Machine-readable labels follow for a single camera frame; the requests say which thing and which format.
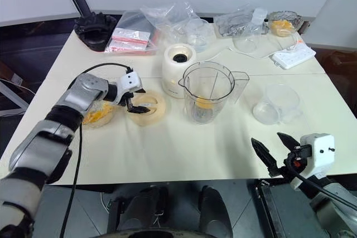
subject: white power strip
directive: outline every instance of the white power strip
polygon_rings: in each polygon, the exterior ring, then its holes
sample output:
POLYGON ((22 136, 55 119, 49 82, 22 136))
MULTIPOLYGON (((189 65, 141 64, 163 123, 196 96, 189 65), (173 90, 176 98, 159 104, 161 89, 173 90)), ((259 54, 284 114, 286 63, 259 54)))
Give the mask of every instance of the white power strip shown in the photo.
POLYGON ((316 52, 306 46, 305 43, 298 43, 296 46, 288 47, 281 52, 273 54, 272 60, 281 68, 290 69, 314 57, 315 54, 316 52))

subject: black plastic object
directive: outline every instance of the black plastic object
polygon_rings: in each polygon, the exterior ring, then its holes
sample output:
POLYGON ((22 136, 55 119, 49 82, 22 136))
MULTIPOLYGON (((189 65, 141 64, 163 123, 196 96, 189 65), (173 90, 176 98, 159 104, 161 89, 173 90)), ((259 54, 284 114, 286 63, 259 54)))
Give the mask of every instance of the black plastic object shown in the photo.
POLYGON ((117 227, 120 223, 120 216, 124 213, 125 201, 126 199, 124 197, 119 197, 110 204, 107 226, 108 234, 117 231, 117 227))
POLYGON ((277 134, 281 142, 284 144, 284 146, 288 148, 290 151, 293 151, 295 147, 300 146, 300 143, 297 140, 295 140, 292 136, 281 132, 278 132, 277 134))
POLYGON ((91 50, 99 52, 104 51, 116 24, 114 17, 92 12, 75 20, 74 31, 91 50))
POLYGON ((43 172, 27 167, 15 168, 15 170, 11 172, 6 178, 15 178, 30 182, 36 185, 40 191, 44 187, 47 180, 47 176, 43 172))
POLYGON ((217 190, 208 186, 202 188, 199 209, 201 210, 200 232, 216 238, 233 238, 227 208, 217 190))
POLYGON ((116 85, 108 84, 108 93, 104 97, 106 101, 114 101, 117 97, 118 88, 116 85))
POLYGON ((65 172, 68 166, 71 156, 72 156, 72 151, 70 149, 67 149, 64 155, 62 156, 61 160, 57 164, 55 170, 52 172, 51 176, 47 179, 46 184, 55 183, 62 177, 63 173, 65 172))
POLYGON ((173 238, 173 234, 167 231, 141 231, 137 232, 136 234, 131 234, 129 238, 173 238))
POLYGON ((176 54, 173 57, 173 60, 179 63, 186 62, 188 60, 187 56, 185 54, 176 54))
POLYGON ((268 167, 269 175, 271 177, 279 176, 280 170, 277 167, 277 161, 274 157, 269 153, 269 150, 263 143, 260 141, 251 138, 252 146, 255 150, 257 156, 262 160, 262 162, 268 167))
POLYGON ((63 105, 55 105, 51 111, 46 115, 45 120, 51 120, 65 125, 74 132, 78 129, 83 120, 83 116, 77 110, 63 105))
POLYGON ((152 187, 141 191, 131 200, 121 216, 117 230, 147 229, 155 220, 159 189, 152 187))

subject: measuring cup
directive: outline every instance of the measuring cup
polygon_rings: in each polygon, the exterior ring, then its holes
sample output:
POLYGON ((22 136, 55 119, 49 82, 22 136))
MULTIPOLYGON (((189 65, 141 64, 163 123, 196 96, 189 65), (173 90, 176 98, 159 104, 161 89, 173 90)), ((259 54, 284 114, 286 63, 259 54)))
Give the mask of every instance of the measuring cup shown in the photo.
POLYGON ((272 125, 279 122, 289 123, 300 116, 300 98, 289 86, 275 84, 266 87, 264 96, 253 108, 254 117, 261 123, 272 125))
POLYGON ((226 101, 236 102, 249 81, 244 72, 231 72, 212 61, 192 64, 178 82, 184 88, 186 112, 198 124, 207 124, 219 114, 226 101))

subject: power cord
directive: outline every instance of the power cord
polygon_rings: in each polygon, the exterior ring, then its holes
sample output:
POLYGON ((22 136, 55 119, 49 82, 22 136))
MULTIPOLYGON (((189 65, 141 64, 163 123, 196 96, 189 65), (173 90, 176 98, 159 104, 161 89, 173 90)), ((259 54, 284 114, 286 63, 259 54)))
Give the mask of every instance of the power cord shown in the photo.
POLYGON ((262 60, 262 59, 265 59, 267 57, 270 57, 272 55, 274 55, 275 53, 278 53, 278 52, 286 52, 286 53, 289 53, 289 52, 294 52, 296 50, 296 46, 298 45, 299 43, 299 39, 296 38, 296 43, 294 45, 294 47, 291 49, 291 50, 278 50, 278 51, 275 51, 275 52, 272 52, 268 55, 265 55, 264 57, 254 57, 253 55, 251 54, 248 54, 248 53, 244 53, 244 52, 241 52, 241 51, 238 51, 238 50, 235 50, 234 48, 232 47, 225 47, 223 48, 221 51, 219 51, 216 55, 214 55, 213 57, 209 58, 208 60, 204 60, 204 61, 211 61, 213 60, 214 58, 218 57, 224 50, 230 50, 230 51, 233 51, 235 53, 238 53, 238 54, 242 54, 242 55, 246 55, 248 57, 251 57, 251 58, 254 58, 256 60, 262 60))
POLYGON ((76 185, 77 185, 77 178, 78 178, 78 173, 79 173, 79 165, 80 165, 81 156, 82 156, 82 123, 79 125, 79 149, 78 149, 76 172, 74 174, 73 186, 72 186, 71 195, 69 197, 66 214, 65 214, 65 217, 64 217, 63 223, 62 223, 61 234, 60 234, 61 238, 63 238, 65 235, 69 212, 71 211, 71 207, 72 207, 74 192, 76 190, 76 185))
POLYGON ((105 211, 109 214, 109 209, 108 209, 108 206, 106 206, 104 203, 102 192, 100 193, 100 202, 102 203, 102 206, 104 207, 105 211))
POLYGON ((297 177, 298 179, 300 179, 301 181, 303 181, 306 184, 309 184, 311 187, 314 187, 315 189, 317 189, 318 191, 322 192, 323 194, 325 194, 326 196, 329 196, 331 199, 343 203, 345 206, 348 206, 350 208, 352 208, 353 210, 357 211, 357 206, 354 205, 353 203, 350 203, 344 199, 342 199, 341 197, 333 194, 332 192, 329 192, 327 190, 325 190, 324 188, 320 187, 319 185, 315 184, 314 182, 308 180, 307 178, 302 177, 294 168, 293 168, 293 161, 297 158, 297 156, 294 153, 290 153, 287 157, 286 160, 286 166, 289 169, 290 172, 292 172, 294 174, 295 177, 297 177))
MULTIPOLYGON (((120 66, 120 67, 124 67, 127 69, 127 71, 131 71, 132 69, 127 66, 127 65, 123 65, 123 64, 117 64, 115 62, 106 62, 103 64, 97 64, 92 66, 91 68, 88 68, 86 70, 84 70, 81 74, 85 74, 95 68, 101 67, 101 66, 105 66, 105 65, 115 65, 115 66, 120 66)), ((74 79, 71 84, 69 85, 68 89, 70 89, 74 83, 76 79, 74 79)), ((67 226, 67 221, 68 221, 68 217, 69 217, 69 213, 71 211, 71 206, 72 206, 72 202, 73 202, 73 197, 74 197, 74 192, 76 190, 76 185, 77 185, 77 178, 78 178, 78 173, 79 173, 79 166, 80 166, 80 160, 81 160, 81 156, 82 156, 82 123, 79 125, 79 150, 78 150, 78 160, 77 160, 77 165, 76 165, 76 171, 74 174, 74 179, 73 179, 73 186, 72 186, 72 190, 71 190, 71 195, 69 197, 69 201, 68 201, 68 205, 67 205, 67 209, 66 209, 66 213, 65 213, 65 217, 63 219, 63 223, 62 223, 62 228, 61 228, 61 233, 60 233, 60 238, 63 238, 65 235, 65 230, 66 230, 66 226, 67 226)))

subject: plastic bag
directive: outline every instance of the plastic bag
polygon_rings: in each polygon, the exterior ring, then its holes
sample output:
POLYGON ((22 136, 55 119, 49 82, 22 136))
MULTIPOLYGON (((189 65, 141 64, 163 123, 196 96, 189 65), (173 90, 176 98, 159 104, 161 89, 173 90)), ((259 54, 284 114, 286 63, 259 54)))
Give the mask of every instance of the plastic bag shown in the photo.
POLYGON ((187 43, 193 46, 196 52, 206 50, 208 45, 216 40, 213 25, 202 19, 191 19, 186 27, 187 43))
POLYGON ((219 15, 213 18, 221 36, 233 36, 237 33, 243 33, 247 24, 252 20, 254 7, 245 5, 233 13, 219 15))
POLYGON ((187 23, 191 19, 199 18, 188 2, 177 2, 157 8, 143 6, 140 10, 152 25, 174 43, 187 42, 187 23))
POLYGON ((105 48, 106 53, 151 55, 156 53, 158 32, 141 11, 126 11, 105 48))

